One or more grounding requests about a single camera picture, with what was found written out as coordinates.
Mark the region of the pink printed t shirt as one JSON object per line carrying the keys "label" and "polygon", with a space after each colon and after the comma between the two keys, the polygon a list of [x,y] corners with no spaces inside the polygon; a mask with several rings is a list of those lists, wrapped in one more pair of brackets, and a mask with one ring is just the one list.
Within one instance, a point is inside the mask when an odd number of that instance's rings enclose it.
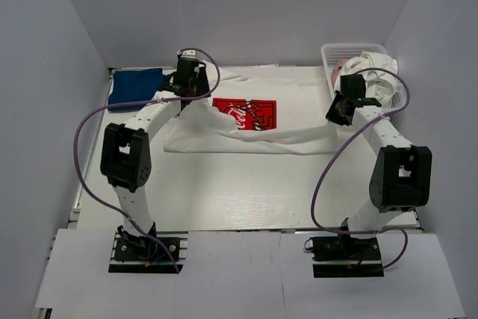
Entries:
{"label": "pink printed t shirt", "polygon": [[341,75],[346,75],[349,72],[349,68],[347,66],[348,60],[346,58],[340,59],[335,67],[332,70],[331,73],[331,84],[332,84],[332,90],[336,91],[337,90],[337,81],[339,80]]}

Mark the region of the white Coca-Cola t shirt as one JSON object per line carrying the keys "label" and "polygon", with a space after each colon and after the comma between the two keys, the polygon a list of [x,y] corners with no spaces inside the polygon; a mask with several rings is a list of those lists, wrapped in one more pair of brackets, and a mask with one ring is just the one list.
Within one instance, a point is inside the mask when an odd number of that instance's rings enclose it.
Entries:
{"label": "white Coca-Cola t shirt", "polygon": [[317,155],[339,139],[326,120],[332,102],[323,71],[311,76],[241,75],[209,66],[217,89],[191,102],[164,130],[164,151]]}

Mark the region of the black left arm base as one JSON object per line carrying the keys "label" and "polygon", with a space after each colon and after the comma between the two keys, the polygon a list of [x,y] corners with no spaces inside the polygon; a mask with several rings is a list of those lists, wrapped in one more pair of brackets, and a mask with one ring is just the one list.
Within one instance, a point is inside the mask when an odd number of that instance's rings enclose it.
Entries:
{"label": "black left arm base", "polygon": [[187,232],[157,232],[166,246],[148,238],[127,234],[122,226],[115,232],[109,273],[178,274],[187,256]]}

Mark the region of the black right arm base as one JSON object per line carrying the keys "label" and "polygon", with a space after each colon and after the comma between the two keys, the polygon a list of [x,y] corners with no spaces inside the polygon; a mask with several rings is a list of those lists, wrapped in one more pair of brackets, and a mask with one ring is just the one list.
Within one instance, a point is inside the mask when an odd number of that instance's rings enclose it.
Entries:
{"label": "black right arm base", "polygon": [[312,254],[314,278],[383,277],[382,256],[376,238],[349,235],[310,237],[304,250]]}

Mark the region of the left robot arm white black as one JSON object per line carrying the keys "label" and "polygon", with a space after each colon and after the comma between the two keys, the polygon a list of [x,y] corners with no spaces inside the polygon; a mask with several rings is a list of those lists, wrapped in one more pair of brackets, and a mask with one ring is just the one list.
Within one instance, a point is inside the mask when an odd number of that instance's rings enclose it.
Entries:
{"label": "left robot arm white black", "polygon": [[173,101],[145,105],[126,122],[110,123],[105,128],[100,171],[113,187],[120,209],[127,214],[119,231],[122,235],[156,236],[145,189],[152,173],[150,142],[190,103],[188,97],[201,96],[209,90],[205,63],[194,50],[186,50],[178,54],[173,79],[163,83],[155,95],[160,99],[171,93]]}

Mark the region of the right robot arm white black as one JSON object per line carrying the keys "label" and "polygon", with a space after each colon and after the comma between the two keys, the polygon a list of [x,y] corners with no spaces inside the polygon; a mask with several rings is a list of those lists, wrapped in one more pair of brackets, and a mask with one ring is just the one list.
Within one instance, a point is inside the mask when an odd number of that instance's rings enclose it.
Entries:
{"label": "right robot arm white black", "polygon": [[428,203],[432,153],[404,138],[389,120],[378,99],[366,95],[362,75],[345,75],[326,118],[350,126],[376,155],[361,208],[343,223],[356,238],[371,238],[395,217]]}

